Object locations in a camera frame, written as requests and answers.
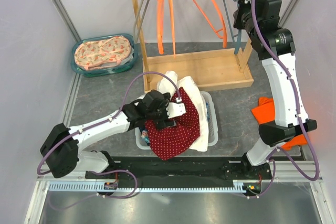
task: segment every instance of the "floor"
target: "floor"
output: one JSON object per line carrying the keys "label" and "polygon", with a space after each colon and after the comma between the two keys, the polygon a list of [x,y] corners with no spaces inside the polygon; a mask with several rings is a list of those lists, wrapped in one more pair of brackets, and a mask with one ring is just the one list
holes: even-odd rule
{"label": "floor", "polygon": [[[157,56],[156,44],[147,44],[148,56]],[[177,43],[176,52],[196,52],[222,49],[221,43]],[[166,54],[172,54],[172,44],[164,44]],[[81,79],[71,125],[84,124],[117,110],[131,80],[142,72],[142,56],[128,72]],[[258,123],[250,109],[258,105],[259,97],[271,97],[267,75],[255,52],[248,62],[254,83],[249,88],[209,92],[215,104],[219,140],[207,152],[187,150],[182,156],[242,156],[259,138]],[[143,94],[143,79],[131,88],[127,102]],[[108,137],[87,148],[88,151],[105,150],[111,156],[152,156],[151,150],[141,150],[135,144],[134,130]],[[299,156],[300,149],[290,151]]]}
{"label": "floor", "polygon": [[[66,207],[92,193],[49,192]],[[129,199],[93,197],[65,211],[46,206],[40,224],[53,223],[260,223],[320,224],[309,183],[274,183],[260,199],[226,193],[140,193]]]}

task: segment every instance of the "clothing rack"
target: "clothing rack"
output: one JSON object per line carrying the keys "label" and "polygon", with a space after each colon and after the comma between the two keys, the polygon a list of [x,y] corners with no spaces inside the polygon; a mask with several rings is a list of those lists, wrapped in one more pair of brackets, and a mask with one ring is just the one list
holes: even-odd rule
{"label": "clothing rack", "polygon": [[[134,14],[138,13],[138,0],[132,0]],[[248,40],[244,51],[234,54],[234,48],[192,52],[187,54],[147,57],[142,30],[139,34],[140,47],[143,57],[143,71],[166,73],[175,71],[179,78],[191,76],[202,91],[250,87],[254,82],[247,61],[252,53],[251,41]],[[144,90],[149,92],[156,89],[160,77],[154,74],[144,78]]]}

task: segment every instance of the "white laundry basket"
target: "white laundry basket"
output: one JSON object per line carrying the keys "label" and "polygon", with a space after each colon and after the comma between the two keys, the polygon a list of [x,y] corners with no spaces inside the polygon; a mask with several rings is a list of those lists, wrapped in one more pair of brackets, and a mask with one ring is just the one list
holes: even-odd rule
{"label": "white laundry basket", "polygon": [[[218,142],[218,126],[217,126],[217,118],[215,113],[215,106],[212,102],[211,95],[208,92],[201,91],[201,95],[203,96],[206,103],[209,104],[209,142],[208,146],[214,146]],[[147,146],[146,142],[141,139],[141,133],[139,128],[135,129],[135,142],[137,146],[142,150],[150,150],[150,146]]]}

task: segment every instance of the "polka dot pattern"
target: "polka dot pattern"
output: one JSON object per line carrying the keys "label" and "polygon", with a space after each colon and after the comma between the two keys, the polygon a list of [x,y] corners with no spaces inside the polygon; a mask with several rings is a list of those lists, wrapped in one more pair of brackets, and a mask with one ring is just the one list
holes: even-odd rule
{"label": "polka dot pattern", "polygon": [[[157,130],[152,120],[145,124],[153,152],[167,160],[187,150],[200,136],[200,121],[197,109],[183,88],[179,88],[186,113],[174,118],[177,126]],[[171,101],[175,102],[177,93]]]}

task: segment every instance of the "white wall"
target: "white wall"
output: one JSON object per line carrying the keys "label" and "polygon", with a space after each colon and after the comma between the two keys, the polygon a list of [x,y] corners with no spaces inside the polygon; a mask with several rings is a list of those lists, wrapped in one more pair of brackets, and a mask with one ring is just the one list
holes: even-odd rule
{"label": "white wall", "polygon": [[334,0],[299,0],[286,28],[294,35],[297,75],[309,117],[318,122],[309,133],[321,174],[336,209],[336,5]]}
{"label": "white wall", "polygon": [[[61,0],[81,38],[116,33],[133,33],[134,12],[132,0]],[[216,0],[225,17],[222,0]],[[282,0],[282,11],[290,0]],[[215,28],[220,19],[211,0],[197,0]],[[156,42],[156,0],[151,0],[143,24],[145,40]],[[230,16],[237,9],[236,3],[227,0]],[[213,33],[192,0],[174,0],[175,33],[178,42],[220,41]],[[228,41],[231,41],[227,27]],[[171,42],[170,15],[167,0],[164,13],[164,41]]]}
{"label": "white wall", "polygon": [[75,43],[51,0],[0,0],[0,223],[23,223],[39,148],[61,122]]}

